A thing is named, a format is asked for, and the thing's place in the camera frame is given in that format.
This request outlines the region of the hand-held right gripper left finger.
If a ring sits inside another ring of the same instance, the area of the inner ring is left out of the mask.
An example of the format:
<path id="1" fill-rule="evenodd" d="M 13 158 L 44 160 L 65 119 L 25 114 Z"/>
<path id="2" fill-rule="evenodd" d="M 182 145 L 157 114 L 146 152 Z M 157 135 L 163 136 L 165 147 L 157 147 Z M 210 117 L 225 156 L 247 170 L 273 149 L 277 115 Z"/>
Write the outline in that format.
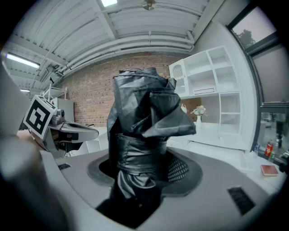
<path id="1" fill-rule="evenodd" d="M 98 159 L 98 169 L 102 180 L 115 179 L 116 173 L 114 168 L 111 167 L 108 157 Z"/>

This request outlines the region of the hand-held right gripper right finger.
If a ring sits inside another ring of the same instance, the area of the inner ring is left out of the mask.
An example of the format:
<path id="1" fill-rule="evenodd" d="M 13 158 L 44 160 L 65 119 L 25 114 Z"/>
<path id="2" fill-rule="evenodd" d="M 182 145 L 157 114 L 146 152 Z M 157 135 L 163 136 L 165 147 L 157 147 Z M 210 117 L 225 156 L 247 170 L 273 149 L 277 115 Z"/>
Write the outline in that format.
<path id="1" fill-rule="evenodd" d="M 188 165 L 179 158 L 173 157 L 168 163 L 168 181 L 177 183 L 183 180 L 189 172 Z"/>

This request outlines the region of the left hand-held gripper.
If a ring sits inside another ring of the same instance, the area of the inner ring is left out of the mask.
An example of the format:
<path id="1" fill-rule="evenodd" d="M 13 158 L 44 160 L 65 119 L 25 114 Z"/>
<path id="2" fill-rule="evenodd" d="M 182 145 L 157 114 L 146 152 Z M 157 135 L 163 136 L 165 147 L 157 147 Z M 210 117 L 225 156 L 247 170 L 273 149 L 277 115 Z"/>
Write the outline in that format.
<path id="1" fill-rule="evenodd" d="M 23 123 L 36 145 L 52 153 L 54 158 L 65 156 L 65 147 L 60 145 L 62 142 L 82 143 L 99 136 L 94 128 L 66 121 L 65 112 L 41 95 L 35 95 L 31 100 Z"/>

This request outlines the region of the black cloth bundle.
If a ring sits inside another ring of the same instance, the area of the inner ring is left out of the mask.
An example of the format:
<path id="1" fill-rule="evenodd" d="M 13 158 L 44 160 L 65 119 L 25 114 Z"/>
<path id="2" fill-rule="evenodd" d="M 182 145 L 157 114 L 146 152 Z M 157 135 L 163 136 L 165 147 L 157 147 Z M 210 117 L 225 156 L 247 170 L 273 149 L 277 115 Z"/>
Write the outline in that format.
<path id="1" fill-rule="evenodd" d="M 113 78 L 107 136 L 114 184 L 97 210 L 129 228 L 140 226 L 161 204 L 168 182 L 167 140 L 196 133 L 181 109 L 176 83 L 155 68 L 121 70 Z"/>

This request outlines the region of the white desk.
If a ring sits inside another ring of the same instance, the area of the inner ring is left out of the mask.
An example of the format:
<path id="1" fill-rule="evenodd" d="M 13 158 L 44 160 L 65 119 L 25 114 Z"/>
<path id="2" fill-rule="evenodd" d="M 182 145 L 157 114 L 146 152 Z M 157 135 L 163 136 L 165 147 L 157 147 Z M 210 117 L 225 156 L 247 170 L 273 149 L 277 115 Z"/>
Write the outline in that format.
<path id="1" fill-rule="evenodd" d="M 168 146 L 185 149 L 204 156 L 234 161 L 243 158 L 251 149 L 252 136 L 242 131 L 240 125 L 202 123 L 194 135 L 175 136 Z"/>

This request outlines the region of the white cabinet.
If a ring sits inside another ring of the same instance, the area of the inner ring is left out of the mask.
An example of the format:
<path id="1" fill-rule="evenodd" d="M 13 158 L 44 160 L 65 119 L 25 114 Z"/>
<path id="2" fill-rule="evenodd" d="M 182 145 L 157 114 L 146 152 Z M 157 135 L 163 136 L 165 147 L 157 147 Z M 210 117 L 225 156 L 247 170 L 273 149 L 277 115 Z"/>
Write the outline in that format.
<path id="1" fill-rule="evenodd" d="M 66 99 L 58 99 L 58 109 L 64 110 L 65 120 L 68 122 L 74 122 L 74 102 Z"/>

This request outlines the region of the pale flower bouquet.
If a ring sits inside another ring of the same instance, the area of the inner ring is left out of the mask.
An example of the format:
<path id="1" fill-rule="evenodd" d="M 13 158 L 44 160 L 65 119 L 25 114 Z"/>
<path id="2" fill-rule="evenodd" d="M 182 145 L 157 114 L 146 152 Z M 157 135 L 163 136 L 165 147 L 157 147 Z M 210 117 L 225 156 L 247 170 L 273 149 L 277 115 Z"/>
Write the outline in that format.
<path id="1" fill-rule="evenodd" d="M 196 116 L 205 116 L 206 115 L 206 108 L 203 105 L 197 106 L 191 114 Z"/>

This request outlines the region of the person's grey t-shirt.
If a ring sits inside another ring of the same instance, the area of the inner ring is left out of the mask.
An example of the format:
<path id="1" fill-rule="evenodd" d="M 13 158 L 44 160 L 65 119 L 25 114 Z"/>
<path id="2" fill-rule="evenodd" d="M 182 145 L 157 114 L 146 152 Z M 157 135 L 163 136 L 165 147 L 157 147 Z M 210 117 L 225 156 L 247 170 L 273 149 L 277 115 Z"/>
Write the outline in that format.
<path id="1" fill-rule="evenodd" d="M 19 130 L 29 106 L 0 64 L 0 231 L 71 231 L 39 148 Z"/>

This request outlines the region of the red book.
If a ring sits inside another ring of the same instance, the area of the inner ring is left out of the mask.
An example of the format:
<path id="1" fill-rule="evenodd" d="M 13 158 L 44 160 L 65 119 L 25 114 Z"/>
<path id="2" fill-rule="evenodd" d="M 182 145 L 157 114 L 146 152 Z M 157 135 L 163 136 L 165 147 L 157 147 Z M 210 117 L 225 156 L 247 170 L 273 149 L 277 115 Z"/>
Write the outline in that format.
<path id="1" fill-rule="evenodd" d="M 278 176 L 278 171 L 273 165 L 260 165 L 263 176 Z"/>

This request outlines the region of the red drink bottle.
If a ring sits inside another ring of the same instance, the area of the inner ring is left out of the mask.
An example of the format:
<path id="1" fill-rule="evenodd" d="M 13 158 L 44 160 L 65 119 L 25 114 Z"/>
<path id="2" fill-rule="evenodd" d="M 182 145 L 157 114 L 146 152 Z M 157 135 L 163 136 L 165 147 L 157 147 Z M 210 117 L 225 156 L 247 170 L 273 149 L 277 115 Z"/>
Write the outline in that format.
<path id="1" fill-rule="evenodd" d="M 270 157 L 274 148 L 274 140 L 271 139 L 265 149 L 265 156 Z"/>

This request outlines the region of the long ceiling light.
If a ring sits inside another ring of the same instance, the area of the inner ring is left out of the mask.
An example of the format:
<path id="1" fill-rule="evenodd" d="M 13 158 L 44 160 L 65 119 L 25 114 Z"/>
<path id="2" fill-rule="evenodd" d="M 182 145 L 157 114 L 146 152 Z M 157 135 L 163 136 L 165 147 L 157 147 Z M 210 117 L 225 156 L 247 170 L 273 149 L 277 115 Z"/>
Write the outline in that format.
<path id="1" fill-rule="evenodd" d="M 16 61 L 18 63 L 24 64 L 24 65 L 33 67 L 35 69 L 39 69 L 39 67 L 40 67 L 40 64 L 38 64 L 34 61 L 31 61 L 31 60 L 28 60 L 26 58 L 23 58 L 21 56 L 18 56 L 16 54 L 13 54 L 13 53 L 7 53 L 6 58 L 9 60 L 13 60 L 13 61 Z"/>

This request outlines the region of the clear bottle green label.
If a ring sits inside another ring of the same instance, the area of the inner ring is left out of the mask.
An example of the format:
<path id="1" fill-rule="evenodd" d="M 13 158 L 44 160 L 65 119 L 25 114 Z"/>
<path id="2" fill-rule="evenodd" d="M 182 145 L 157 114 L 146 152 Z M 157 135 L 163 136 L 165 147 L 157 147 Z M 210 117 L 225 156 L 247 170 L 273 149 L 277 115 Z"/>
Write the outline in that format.
<path id="1" fill-rule="evenodd" d="M 271 150 L 269 160 L 270 160 L 270 162 L 274 162 L 274 160 L 275 160 L 275 158 L 279 152 L 279 140 L 278 139 L 272 139 L 270 143 L 272 146 L 272 150 Z"/>

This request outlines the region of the white shelf hutch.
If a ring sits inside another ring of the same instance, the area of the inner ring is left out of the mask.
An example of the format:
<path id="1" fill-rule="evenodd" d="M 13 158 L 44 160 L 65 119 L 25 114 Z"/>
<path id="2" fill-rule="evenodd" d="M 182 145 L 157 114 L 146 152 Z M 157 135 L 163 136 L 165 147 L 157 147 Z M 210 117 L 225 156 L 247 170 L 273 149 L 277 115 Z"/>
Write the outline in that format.
<path id="1" fill-rule="evenodd" d="M 169 66 L 182 100 L 200 100 L 206 108 L 202 123 L 240 125 L 251 134 L 256 128 L 256 93 L 243 59 L 231 58 L 225 46 L 211 48 Z"/>

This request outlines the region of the round ceiling fixture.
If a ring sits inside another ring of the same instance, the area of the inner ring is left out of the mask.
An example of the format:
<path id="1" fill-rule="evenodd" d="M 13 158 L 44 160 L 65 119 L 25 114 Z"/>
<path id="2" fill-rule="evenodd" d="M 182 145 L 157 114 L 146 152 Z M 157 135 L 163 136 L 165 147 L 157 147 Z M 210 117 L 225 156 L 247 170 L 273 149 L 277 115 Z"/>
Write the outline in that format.
<path id="1" fill-rule="evenodd" d="M 144 0 L 142 7 L 145 10 L 153 10 L 156 6 L 156 1 L 155 0 Z"/>

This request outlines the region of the white metal shelf frame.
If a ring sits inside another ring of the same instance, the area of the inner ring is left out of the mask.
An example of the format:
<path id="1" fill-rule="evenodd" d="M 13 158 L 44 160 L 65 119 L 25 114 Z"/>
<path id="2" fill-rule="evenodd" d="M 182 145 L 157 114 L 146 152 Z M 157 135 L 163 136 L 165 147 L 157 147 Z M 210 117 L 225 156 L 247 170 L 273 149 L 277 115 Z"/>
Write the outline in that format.
<path id="1" fill-rule="evenodd" d="M 46 91 L 42 92 L 42 96 L 45 97 L 51 104 L 58 106 L 59 99 L 66 100 L 67 87 L 64 89 L 53 87 L 52 84 L 49 85 L 49 88 Z"/>

